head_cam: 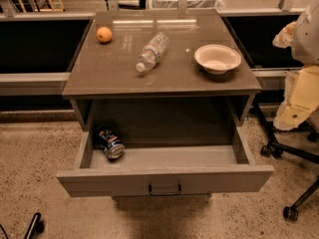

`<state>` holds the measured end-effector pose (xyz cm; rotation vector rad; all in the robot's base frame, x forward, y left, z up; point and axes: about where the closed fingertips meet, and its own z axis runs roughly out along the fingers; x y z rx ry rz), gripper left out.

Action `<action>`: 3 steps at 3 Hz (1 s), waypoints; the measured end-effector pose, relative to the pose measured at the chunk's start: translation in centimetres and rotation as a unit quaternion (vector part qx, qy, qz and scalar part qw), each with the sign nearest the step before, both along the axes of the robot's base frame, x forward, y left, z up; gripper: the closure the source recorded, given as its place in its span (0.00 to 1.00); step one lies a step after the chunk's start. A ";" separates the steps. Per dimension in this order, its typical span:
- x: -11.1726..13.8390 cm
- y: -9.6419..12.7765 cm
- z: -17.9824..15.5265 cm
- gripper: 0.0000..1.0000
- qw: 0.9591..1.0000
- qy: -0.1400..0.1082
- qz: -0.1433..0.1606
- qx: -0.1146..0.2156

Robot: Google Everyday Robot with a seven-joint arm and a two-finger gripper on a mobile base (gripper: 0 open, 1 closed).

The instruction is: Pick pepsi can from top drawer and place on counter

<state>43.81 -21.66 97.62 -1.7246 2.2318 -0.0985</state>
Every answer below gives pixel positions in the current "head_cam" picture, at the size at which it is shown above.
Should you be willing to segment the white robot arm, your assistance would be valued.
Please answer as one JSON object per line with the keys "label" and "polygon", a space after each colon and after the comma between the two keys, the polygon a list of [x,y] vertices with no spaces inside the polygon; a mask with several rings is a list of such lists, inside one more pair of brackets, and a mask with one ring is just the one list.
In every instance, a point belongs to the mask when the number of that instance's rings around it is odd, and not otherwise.
{"label": "white robot arm", "polygon": [[284,101],[274,126],[292,130],[319,107],[319,0],[312,0],[299,18],[286,25],[273,39],[278,48],[291,48],[292,58],[303,64],[297,73],[287,73]]}

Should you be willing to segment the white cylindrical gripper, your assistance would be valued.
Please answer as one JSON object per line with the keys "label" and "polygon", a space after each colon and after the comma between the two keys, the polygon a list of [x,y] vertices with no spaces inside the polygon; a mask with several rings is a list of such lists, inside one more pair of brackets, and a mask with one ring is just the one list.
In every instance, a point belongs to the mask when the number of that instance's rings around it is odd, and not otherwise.
{"label": "white cylindrical gripper", "polygon": [[[296,23],[291,22],[274,37],[272,45],[286,49],[293,43]],[[306,66],[297,74],[285,77],[284,101],[280,104],[273,125],[280,130],[299,127],[319,107],[319,67]]]}

